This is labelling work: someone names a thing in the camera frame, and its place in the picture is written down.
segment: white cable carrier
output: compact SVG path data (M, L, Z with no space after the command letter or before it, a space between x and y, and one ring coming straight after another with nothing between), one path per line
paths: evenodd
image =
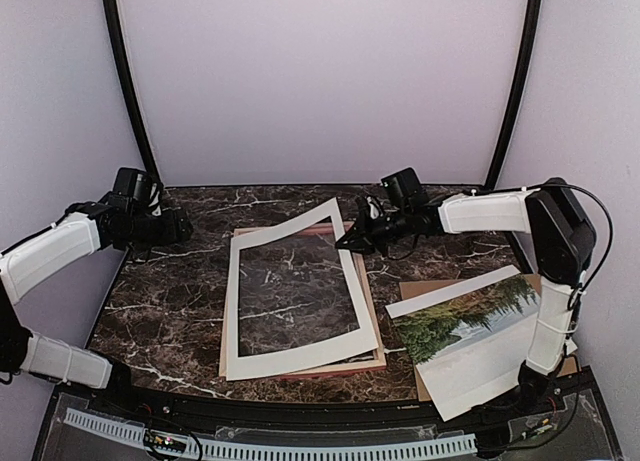
M120 444L148 449L143 444L145 427L140 423L112 420L71 408L67 409L64 423ZM195 441L190 437L184 438L187 444L184 453L160 447L156 450L182 459L198 459L199 452ZM209 461L422 461L447 459L477 452L476 438L473 434L381 446L321 448L228 443L204 437L198 439L202 444L202 459Z

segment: robotic arm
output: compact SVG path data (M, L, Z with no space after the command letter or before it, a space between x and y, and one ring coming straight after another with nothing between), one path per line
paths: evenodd
M336 248L359 254L379 251L405 236L469 231L517 231L532 236L542 293L535 334L519 374L520 407L527 409L559 370L565 343L577 321L579 297L591 262L596 234L566 183L553 178L535 189L475 191L430 200L413 169L382 180L391 203L386 213L372 197L359 199L359 215Z
M147 173L121 168L113 190L99 202L71 205L57 223L0 254L0 371L9 373L8 382L13 373L26 371L107 387L110 361L31 332L13 306L68 264L109 246L150 249L188 240L193 228L185 211L163 207L162 189Z

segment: purple wall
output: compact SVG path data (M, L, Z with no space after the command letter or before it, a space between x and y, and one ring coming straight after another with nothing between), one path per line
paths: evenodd
M139 155L101 0L0 0L0 250L108 191ZM121 259L78 261L17 306L35 331L84 345ZM51 385L0 386L2 459L31 459Z
M526 0L120 0L170 185L481 183Z
M638 33L640 0L543 1L501 181L506 187L562 176L592 190L611 211L614 249L584 298L577 341L628 459L640 459ZM593 203L584 203L600 243L606 242L603 216Z

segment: photo of trees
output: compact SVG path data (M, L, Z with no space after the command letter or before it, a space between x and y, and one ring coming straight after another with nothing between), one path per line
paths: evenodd
M538 295L521 274L394 319L415 364L449 354L538 311Z

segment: wire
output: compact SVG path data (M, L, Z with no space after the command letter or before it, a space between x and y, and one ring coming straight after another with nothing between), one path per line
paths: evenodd
M418 246L419 239L420 239L420 235L416 234L415 237L413 238L413 244L411 245L411 249L409 250L408 253L405 253L402 256L397 258L387 255L387 259L391 261L402 261L403 259L407 259L409 256L411 256L413 253L416 252L416 247Z
M11 383L13 383L13 373L9 373L9 377L7 379L0 378L0 384L9 386Z
M7 249L5 249L4 251L2 251L0 253L0 255L4 256L7 253L10 253L11 251L13 251L14 249L22 246L24 243L26 243L27 241L31 241L34 238L37 238L38 236L40 236L41 234L46 233L47 231L51 231L53 228L55 228L56 226L58 226L62 221L64 221L66 219L67 216L69 216L69 211L65 211L65 213L60 217L60 219L58 219L55 223L53 223L50 226L47 226L44 229L41 229L40 231L38 231L37 233L33 233L30 234L29 236L22 238L20 241L18 241L17 243L12 244L11 246L9 246Z
M549 403L553 407L553 414L551 415L551 417L555 418L556 414L558 413L558 405L556 404L556 402L553 400L551 396L547 398L547 401L549 401Z
M522 190L533 190L533 189L542 189L542 188L565 188L565 189L571 189L573 191L578 191L579 193L585 194L589 198L591 198L593 201L595 201L595 203L600 207L605 217L607 218L607 225L609 228L609 240L607 241L607 246L604 250L604 253L602 254L602 258L600 258L600 262L598 263L596 268L592 271L589 278L585 281L583 286L581 286L579 289L576 290L575 296L577 298L580 298L582 294L586 291L586 289L589 287L593 279L596 277L596 275L600 272L600 269L602 269L602 266L604 265L605 261L609 257L609 253L611 252L611 247L613 246L614 229L613 229L613 220L611 219L611 214L609 213L609 210L607 209L605 204L602 201L600 201L600 199L595 194L593 194L591 191L581 186L576 186L574 184L550 182L550 183L535 184L533 186L525 186L524 188L507 188L507 189L496 189L494 191L474 192L473 195L486 196L494 193L513 193L513 192L522 191Z
M116 409L119 409L120 411L122 411L124 413L130 414L130 415L133 415L133 416L138 416L138 413L136 413L134 411L131 411L129 409L123 408L122 406L120 406L120 405L118 405L118 404L116 404L116 403L114 403L112 401L109 401L106 398L99 397L99 398L96 398L96 399L98 399L100 401L103 401L104 403L106 403L106 404L108 404L108 405L110 405L110 406L112 406L112 407L114 407ZM178 423L176 423L174 421L170 421L168 419L164 419L164 418L161 418L159 416L154 416L153 414L149 414L148 417L149 417L149 420L151 420L151 421L155 420L155 421L159 421L159 422L162 422L162 423L170 424L171 426L174 426L174 427L178 428L180 431L186 433L191 439L193 439L193 441L198 446L198 459L197 459L197 461L202 461L202 457L204 456L204 450L202 448L202 443L200 442L198 437L195 434L193 434L193 431L191 431L190 429L185 428L181 424L178 424Z
M569 419L567 420L566 423L564 423L564 425L558 429L557 431L555 431L553 433L553 435L549 436L547 439L545 439L543 442L535 444L535 445L528 445L528 446L514 446L515 444L523 441L522 439L516 439L514 441L511 441L510 443L507 444L503 444L502 446L480 446L477 445L477 449L478 452L493 452L493 451L528 451L528 450L532 450L532 449L538 449L541 448L542 446L546 446L547 444L549 444L550 442L552 442L554 439L556 439L558 436L560 436L562 433L564 433L566 431L566 429L571 425L573 419L576 416L576 413L578 412L578 404L580 401L580 389L582 387L582 376L580 375L580 373L582 372L582 367L580 365L580 360L578 359L578 356L576 356L575 354L570 354L569 356L565 357L565 360L567 358L573 358L576 362L576 365L578 366L578 383L576 385L576 401L575 404L573 405L573 410L571 411L571 416L569 416Z

